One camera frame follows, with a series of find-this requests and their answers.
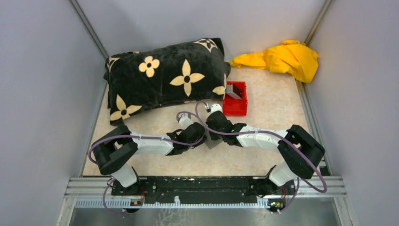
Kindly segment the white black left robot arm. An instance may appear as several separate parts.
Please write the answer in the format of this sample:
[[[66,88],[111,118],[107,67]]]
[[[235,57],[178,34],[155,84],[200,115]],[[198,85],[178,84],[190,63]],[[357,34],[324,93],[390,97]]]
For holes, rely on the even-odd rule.
[[[135,195],[141,189],[141,182],[134,168],[128,165],[133,155],[180,155],[203,144],[206,139],[204,127],[197,122],[157,136],[133,133],[123,125],[94,142],[88,156],[102,175],[111,175],[124,191]]]

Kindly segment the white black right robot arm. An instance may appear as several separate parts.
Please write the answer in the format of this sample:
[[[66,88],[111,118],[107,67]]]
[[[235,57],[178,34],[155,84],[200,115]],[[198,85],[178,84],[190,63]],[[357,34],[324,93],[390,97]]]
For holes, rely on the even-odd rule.
[[[297,177],[310,179],[324,157],[325,148],[304,128],[292,125],[286,130],[266,130],[245,123],[233,124],[221,111],[212,112],[206,119],[213,140],[239,147],[274,150],[284,161],[268,173],[265,189],[277,194],[284,184]]]

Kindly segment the grey leather card holder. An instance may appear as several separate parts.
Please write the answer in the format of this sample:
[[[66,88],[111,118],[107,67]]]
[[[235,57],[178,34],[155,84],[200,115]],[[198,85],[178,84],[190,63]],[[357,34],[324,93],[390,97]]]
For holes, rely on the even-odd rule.
[[[205,145],[209,150],[215,148],[223,141],[222,138],[217,138],[216,140],[213,140],[210,135],[206,135],[206,137],[207,139],[205,141]]]

